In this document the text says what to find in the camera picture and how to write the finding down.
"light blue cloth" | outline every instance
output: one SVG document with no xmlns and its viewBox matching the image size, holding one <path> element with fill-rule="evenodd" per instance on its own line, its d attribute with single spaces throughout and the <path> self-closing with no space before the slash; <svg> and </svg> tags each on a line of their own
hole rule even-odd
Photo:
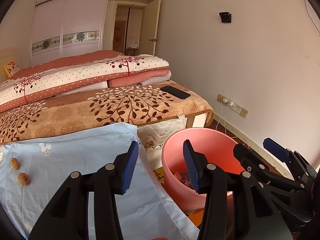
<svg viewBox="0 0 320 240">
<path fill-rule="evenodd" d="M 73 171 L 96 172 L 115 157 L 127 152 L 137 136 L 137 127 L 127 123 L 84 130 L 52 138 L 41 138 L 2 146 L 0 163 L 0 202 L 7 215 L 28 238 L 43 209 Z M 13 170 L 10 161 L 20 162 Z M 21 186 L 17 176 L 24 172 L 30 185 Z M 125 240 L 197 238 L 198 229 L 166 194 L 153 175 L 143 146 L 133 174 L 130 189 L 116 196 L 120 225 Z M 93 194 L 89 200 L 89 237 L 95 239 Z"/>
</svg>

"black smartphone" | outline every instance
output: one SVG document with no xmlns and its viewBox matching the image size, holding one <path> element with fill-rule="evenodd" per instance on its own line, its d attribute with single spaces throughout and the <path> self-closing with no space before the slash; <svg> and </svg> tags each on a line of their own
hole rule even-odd
<svg viewBox="0 0 320 240">
<path fill-rule="evenodd" d="M 180 99 L 186 99 L 189 96 L 191 96 L 189 93 L 182 91 L 180 89 L 174 88 L 172 86 L 165 86 L 165 87 L 160 88 L 160 90 L 162 90 L 163 92 L 167 92 L 170 95 L 173 95 L 173 96 L 180 98 Z"/>
</svg>

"baseboard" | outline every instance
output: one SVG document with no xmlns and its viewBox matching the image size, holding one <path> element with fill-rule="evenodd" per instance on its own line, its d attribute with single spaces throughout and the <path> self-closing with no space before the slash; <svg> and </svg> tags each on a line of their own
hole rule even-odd
<svg viewBox="0 0 320 240">
<path fill-rule="evenodd" d="M 220 119 L 220 116 L 214 115 L 214 119 L 218 122 Z M 264 148 L 262 148 L 260 145 L 256 144 L 254 141 L 252 141 L 248 136 L 246 136 L 244 133 L 239 131 L 237 128 L 232 126 L 230 123 L 225 121 L 224 119 L 220 119 L 219 123 L 227 128 L 230 132 L 232 132 L 235 136 L 239 137 L 241 140 L 246 142 L 250 148 L 255 150 L 260 156 L 262 156 L 267 162 L 269 162 L 277 171 L 280 172 L 284 177 L 287 177 L 289 179 L 293 179 L 291 173 L 289 172 L 288 168 L 285 167 L 284 163 L 281 163 L 278 159 L 273 157 L 271 153 L 266 151 Z"/>
</svg>

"silver pivot bolt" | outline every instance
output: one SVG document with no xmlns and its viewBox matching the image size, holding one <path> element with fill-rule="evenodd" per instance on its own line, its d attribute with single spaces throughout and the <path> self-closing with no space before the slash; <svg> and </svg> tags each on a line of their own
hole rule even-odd
<svg viewBox="0 0 320 240">
<path fill-rule="evenodd" d="M 242 176 L 244 176 L 245 178 L 250 178 L 251 174 L 248 171 L 244 171 L 242 172 Z"/>
<path fill-rule="evenodd" d="M 75 178 L 79 177 L 79 175 L 80 175 L 79 172 L 74 171 L 73 173 L 70 174 L 70 177 L 73 178 L 73 179 L 75 179 Z"/>
<path fill-rule="evenodd" d="M 115 166 L 112 163 L 109 163 L 105 166 L 106 170 L 111 171 L 115 168 Z"/>
<path fill-rule="evenodd" d="M 217 168 L 217 166 L 214 165 L 213 163 L 208 163 L 208 164 L 207 164 L 207 169 L 208 169 L 208 170 L 213 171 L 213 170 L 215 170 L 216 168 Z"/>
</svg>

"wall socket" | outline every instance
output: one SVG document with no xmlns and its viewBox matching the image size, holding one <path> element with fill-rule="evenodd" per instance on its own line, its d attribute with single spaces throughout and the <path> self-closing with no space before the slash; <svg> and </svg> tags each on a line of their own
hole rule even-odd
<svg viewBox="0 0 320 240">
<path fill-rule="evenodd" d="M 228 106 L 230 102 L 233 102 L 234 105 L 233 106 L 229 106 L 229 108 L 232 109 L 233 111 L 237 112 L 243 118 L 247 118 L 247 115 L 248 115 L 249 111 L 247 109 L 245 109 L 244 107 L 242 107 L 241 105 L 237 104 L 232 99 L 229 99 L 229 98 L 225 97 L 224 95 L 219 94 L 218 98 L 217 98 L 217 101 L 220 102 L 220 103 L 222 102 L 222 104 L 224 104 L 225 106 Z"/>
</svg>

